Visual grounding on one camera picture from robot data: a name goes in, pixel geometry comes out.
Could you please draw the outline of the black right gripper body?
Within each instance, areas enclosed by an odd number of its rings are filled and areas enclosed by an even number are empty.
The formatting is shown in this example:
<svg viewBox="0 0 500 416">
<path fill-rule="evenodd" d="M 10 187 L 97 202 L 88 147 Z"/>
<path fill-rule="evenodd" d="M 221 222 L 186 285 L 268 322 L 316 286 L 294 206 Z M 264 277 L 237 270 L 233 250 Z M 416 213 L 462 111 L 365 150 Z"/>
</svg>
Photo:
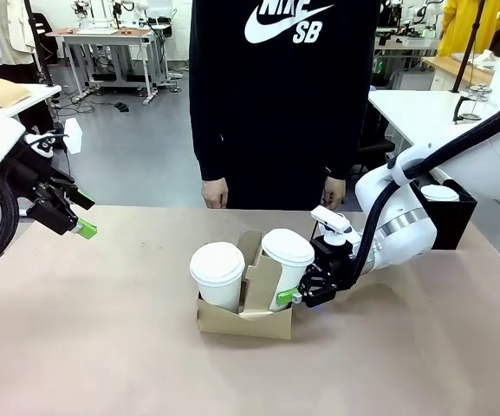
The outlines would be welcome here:
<svg viewBox="0 0 500 416">
<path fill-rule="evenodd" d="M 354 268 L 354 246 L 350 242 L 331 245 L 325 237 L 311 241 L 315 260 L 308 280 L 308 307 L 313 308 L 335 299 L 337 293 L 349 288 Z"/>
</svg>

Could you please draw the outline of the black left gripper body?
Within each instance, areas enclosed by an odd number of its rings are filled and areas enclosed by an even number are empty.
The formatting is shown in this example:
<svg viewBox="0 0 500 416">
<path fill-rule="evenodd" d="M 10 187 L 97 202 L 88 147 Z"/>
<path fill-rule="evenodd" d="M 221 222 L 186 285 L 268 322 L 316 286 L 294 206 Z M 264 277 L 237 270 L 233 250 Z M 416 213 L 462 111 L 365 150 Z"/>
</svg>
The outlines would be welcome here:
<svg viewBox="0 0 500 416">
<path fill-rule="evenodd" d="M 65 198 L 74 180 L 31 149 L 15 150 L 0 165 L 0 174 L 14 195 L 30 202 L 27 216 L 58 235 L 76 227 L 76 215 Z"/>
</svg>

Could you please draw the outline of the person's left hand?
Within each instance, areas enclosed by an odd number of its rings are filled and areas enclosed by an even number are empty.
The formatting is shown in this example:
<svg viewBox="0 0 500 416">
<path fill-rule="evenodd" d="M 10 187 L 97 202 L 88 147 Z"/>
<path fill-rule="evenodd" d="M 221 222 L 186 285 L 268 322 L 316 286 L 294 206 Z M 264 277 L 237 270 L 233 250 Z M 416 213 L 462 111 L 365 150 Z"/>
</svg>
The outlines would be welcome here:
<svg viewBox="0 0 500 416">
<path fill-rule="evenodd" d="M 324 183 L 321 204 L 329 210 L 334 211 L 344 202 L 345 196 L 346 181 L 327 176 Z"/>
</svg>

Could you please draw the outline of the person's right hand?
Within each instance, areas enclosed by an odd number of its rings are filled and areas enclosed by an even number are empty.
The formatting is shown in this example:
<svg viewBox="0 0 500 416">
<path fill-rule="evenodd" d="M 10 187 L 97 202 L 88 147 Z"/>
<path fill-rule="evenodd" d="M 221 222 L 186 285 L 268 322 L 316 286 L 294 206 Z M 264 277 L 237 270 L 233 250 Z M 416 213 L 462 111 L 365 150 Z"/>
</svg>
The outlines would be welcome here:
<svg viewBox="0 0 500 416">
<path fill-rule="evenodd" d="M 226 208 L 228 204 L 229 189 L 225 178 L 203 181 L 201 186 L 201 195 L 207 208 Z"/>
</svg>

